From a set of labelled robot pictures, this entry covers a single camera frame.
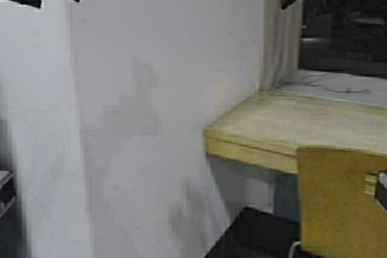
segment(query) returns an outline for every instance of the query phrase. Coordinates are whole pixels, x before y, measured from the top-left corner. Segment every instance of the desk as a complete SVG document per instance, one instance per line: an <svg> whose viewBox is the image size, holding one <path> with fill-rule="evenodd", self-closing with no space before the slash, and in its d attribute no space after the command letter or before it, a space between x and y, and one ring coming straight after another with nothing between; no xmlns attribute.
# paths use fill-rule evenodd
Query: desk
<svg viewBox="0 0 387 258"><path fill-rule="evenodd" d="M297 174L303 145L387 154L387 108L259 91L204 131L206 152Z"/></svg>

